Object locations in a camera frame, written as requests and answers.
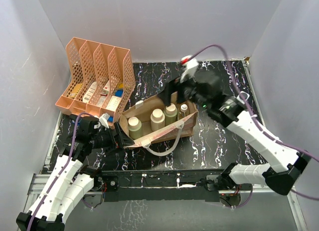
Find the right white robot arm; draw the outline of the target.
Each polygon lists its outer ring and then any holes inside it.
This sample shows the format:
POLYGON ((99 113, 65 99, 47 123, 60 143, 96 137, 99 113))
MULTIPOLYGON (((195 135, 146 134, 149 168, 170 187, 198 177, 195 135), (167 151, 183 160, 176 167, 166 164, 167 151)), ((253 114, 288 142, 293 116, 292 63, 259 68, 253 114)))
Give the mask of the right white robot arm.
POLYGON ((311 160, 309 154, 280 144, 279 139, 254 120, 242 99, 222 91, 219 77, 213 73, 199 73, 197 79, 177 77, 164 85, 158 98, 168 106, 173 93, 177 94, 178 104, 191 101, 204 107, 212 120, 240 136, 267 161, 263 165, 230 164, 211 182, 219 189, 257 184, 287 195, 311 160))

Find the white bottle with black cap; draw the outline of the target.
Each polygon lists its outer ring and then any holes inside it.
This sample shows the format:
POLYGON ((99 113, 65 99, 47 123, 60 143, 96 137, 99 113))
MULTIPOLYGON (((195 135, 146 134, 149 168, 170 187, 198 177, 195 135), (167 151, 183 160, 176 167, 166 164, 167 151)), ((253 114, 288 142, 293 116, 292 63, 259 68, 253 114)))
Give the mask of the white bottle with black cap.
POLYGON ((249 97, 250 97, 249 93, 246 93, 245 91, 240 91, 236 99, 242 104, 245 104, 245 102, 248 101, 249 97))

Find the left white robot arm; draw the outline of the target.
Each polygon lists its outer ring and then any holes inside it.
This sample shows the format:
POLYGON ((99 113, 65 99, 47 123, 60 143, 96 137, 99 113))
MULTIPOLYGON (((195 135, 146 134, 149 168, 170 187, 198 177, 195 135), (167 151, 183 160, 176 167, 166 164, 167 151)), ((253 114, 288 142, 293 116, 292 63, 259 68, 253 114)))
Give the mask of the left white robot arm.
POLYGON ((73 133, 64 143, 55 167, 36 201, 27 212, 21 212, 16 224, 21 231, 62 231, 66 221, 90 191, 99 190, 103 178, 99 170, 83 163, 94 149, 115 151, 134 144, 118 122, 110 128, 105 116, 88 113, 71 115, 73 133))

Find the brown canvas tote bag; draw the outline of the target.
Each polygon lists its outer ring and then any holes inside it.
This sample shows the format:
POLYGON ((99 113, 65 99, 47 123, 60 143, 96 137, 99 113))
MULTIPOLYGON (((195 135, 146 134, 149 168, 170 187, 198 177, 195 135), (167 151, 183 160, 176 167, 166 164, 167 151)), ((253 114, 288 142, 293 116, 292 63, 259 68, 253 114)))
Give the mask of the brown canvas tote bag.
POLYGON ((193 135, 197 114, 194 103, 177 103, 176 92, 171 95, 168 106, 155 95, 141 100, 120 115, 119 124, 133 141, 125 148, 145 148, 155 156, 167 156, 175 150, 180 138, 193 135), (151 144, 169 140, 174 144, 166 151, 151 149, 151 144))

